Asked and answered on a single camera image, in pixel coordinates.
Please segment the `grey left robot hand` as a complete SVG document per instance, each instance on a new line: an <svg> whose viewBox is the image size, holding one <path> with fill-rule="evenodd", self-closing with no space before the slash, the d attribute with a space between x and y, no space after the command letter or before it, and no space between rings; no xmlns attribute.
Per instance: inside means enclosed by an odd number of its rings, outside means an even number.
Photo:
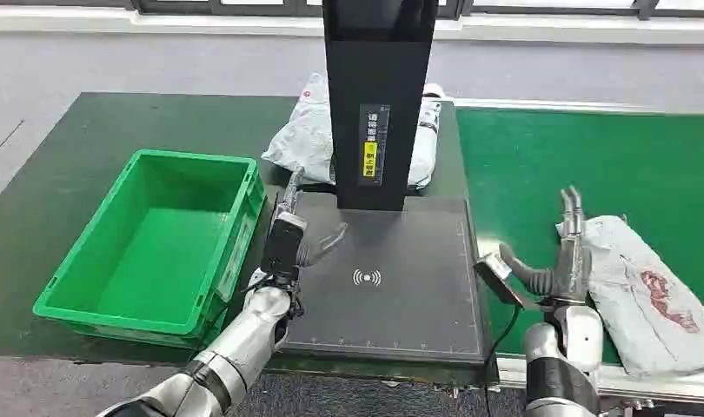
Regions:
<svg viewBox="0 0 704 417"><path fill-rule="evenodd" d="M346 222L341 222L331 235L318 241L304 237L308 222L296 214L299 188L304 174L303 166L292 171L282 200L277 204L273 214L273 222L280 220L283 226L289 225L292 231L301 233L299 239L293 237L289 244L290 252L295 256L293 265L299 268L310 267L319 262L342 241L349 226Z"/></svg>

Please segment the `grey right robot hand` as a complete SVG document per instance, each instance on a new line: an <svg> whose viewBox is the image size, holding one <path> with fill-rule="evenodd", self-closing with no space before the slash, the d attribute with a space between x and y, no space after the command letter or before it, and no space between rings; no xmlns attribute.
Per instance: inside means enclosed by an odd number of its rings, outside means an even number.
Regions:
<svg viewBox="0 0 704 417"><path fill-rule="evenodd" d="M584 302L587 298L592 253L584 245L585 214L581 194L574 186L560 191L562 224L560 248L552 268L532 268L502 243L500 256L525 289L539 296Z"/></svg>

